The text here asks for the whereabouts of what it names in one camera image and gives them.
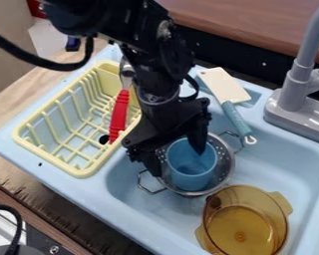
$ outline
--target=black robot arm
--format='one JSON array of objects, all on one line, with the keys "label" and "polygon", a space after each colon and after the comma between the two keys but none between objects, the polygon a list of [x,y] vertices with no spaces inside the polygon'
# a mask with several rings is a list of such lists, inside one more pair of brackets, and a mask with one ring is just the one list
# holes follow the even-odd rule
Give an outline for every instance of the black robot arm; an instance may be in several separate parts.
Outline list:
[{"label": "black robot arm", "polygon": [[[132,161],[160,176],[156,150],[183,135],[198,153],[204,151],[209,100],[196,98],[198,85],[188,75],[192,51],[165,8],[153,0],[49,0],[45,11],[65,34],[98,35],[118,43],[133,66],[142,119],[123,140]],[[184,79],[196,93],[183,99]]]}]

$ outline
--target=cable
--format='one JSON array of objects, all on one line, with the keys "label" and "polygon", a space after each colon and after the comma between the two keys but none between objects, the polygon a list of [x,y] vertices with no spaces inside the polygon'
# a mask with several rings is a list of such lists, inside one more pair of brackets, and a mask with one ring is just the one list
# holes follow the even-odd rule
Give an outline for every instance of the cable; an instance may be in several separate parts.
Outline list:
[{"label": "cable", "polygon": [[197,83],[197,81],[190,75],[186,75],[184,77],[185,80],[187,80],[192,87],[195,89],[195,93],[188,96],[188,97],[184,97],[184,98],[179,98],[182,102],[187,102],[187,101],[193,101],[197,98],[198,96],[198,92],[199,92],[199,85]]},{"label": "cable", "polygon": [[62,64],[40,58],[34,54],[22,50],[14,43],[8,41],[2,36],[0,36],[0,48],[8,52],[9,54],[13,55],[14,57],[27,63],[30,63],[32,65],[55,71],[70,72],[77,70],[83,67],[86,63],[88,63],[94,51],[94,38],[90,36],[86,39],[85,57],[82,61],[78,63]]},{"label": "cable", "polygon": [[10,243],[5,255],[17,255],[19,251],[19,240],[22,233],[22,217],[20,213],[13,207],[0,204],[0,210],[8,211],[16,218],[16,232],[12,242]]}]

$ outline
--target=white faucet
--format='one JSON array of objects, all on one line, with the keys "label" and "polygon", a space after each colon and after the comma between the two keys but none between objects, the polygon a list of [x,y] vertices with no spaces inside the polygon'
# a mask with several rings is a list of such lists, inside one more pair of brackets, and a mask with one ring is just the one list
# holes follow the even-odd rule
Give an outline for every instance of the white faucet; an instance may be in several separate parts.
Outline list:
[{"label": "white faucet", "polygon": [[319,91],[319,69],[314,69],[319,50],[319,9],[313,15],[297,58],[283,88],[268,100],[267,122],[319,141],[319,102],[307,96]]}]

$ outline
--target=toy sink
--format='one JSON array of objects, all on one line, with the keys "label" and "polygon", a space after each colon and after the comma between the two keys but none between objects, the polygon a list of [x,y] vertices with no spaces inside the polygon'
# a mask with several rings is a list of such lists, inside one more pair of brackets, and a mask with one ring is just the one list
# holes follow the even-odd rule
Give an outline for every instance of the toy sink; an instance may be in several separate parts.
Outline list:
[{"label": "toy sink", "polygon": [[[0,154],[156,254],[208,254],[200,248],[194,236],[201,223],[205,197],[185,198],[168,190],[150,195],[140,190],[138,173],[144,167],[131,163],[124,148],[118,148],[94,175],[76,178],[12,139],[12,131],[22,120],[95,61],[118,61],[120,57],[116,46],[107,47],[87,67],[72,74],[66,82],[1,128]],[[236,155],[230,184],[249,184],[282,193],[291,203],[293,213],[288,218],[288,241],[280,254],[319,254],[319,143],[266,123],[263,108],[271,91],[239,82],[252,95],[252,101],[237,108],[253,128],[258,144],[247,146]],[[189,93],[189,90],[188,86],[182,86],[183,93]],[[216,100],[208,93],[201,92],[200,96],[210,98],[212,122],[209,131],[216,134],[234,131]],[[229,139],[236,149],[236,141],[231,137],[224,139]],[[160,187],[149,176],[145,182]]]}]

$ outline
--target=pot handle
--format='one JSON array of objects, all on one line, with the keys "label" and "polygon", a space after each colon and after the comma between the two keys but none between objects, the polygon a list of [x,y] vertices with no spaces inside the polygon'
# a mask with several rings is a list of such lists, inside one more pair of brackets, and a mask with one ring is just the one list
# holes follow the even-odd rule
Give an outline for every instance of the pot handle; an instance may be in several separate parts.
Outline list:
[{"label": "pot handle", "polygon": [[228,131],[224,131],[224,132],[220,133],[218,136],[222,137],[222,136],[225,136],[225,135],[230,135],[230,136],[233,136],[233,137],[239,139],[240,147],[237,150],[234,151],[234,154],[237,154],[237,153],[241,152],[244,149],[245,145],[244,145],[243,139],[241,138],[241,136],[239,134],[228,130]]},{"label": "pot handle", "polygon": [[292,205],[285,198],[285,196],[283,196],[280,192],[275,191],[275,192],[270,192],[267,194],[279,204],[285,216],[288,216],[293,212]]},{"label": "pot handle", "polygon": [[155,194],[158,194],[158,193],[160,193],[160,192],[162,192],[162,191],[165,191],[165,190],[166,190],[166,187],[160,188],[160,189],[158,189],[158,190],[150,190],[149,188],[147,188],[147,187],[145,187],[145,186],[142,185],[142,175],[143,175],[144,173],[146,173],[147,171],[148,171],[148,170],[145,169],[145,170],[139,172],[139,175],[138,175],[138,187],[139,187],[141,190],[143,190],[143,191],[145,191],[146,193],[151,194],[151,195],[155,195]]},{"label": "pot handle", "polygon": [[217,247],[212,243],[205,233],[203,223],[195,230],[195,236],[203,250],[209,252],[211,255],[224,255],[224,253],[217,249]]}]

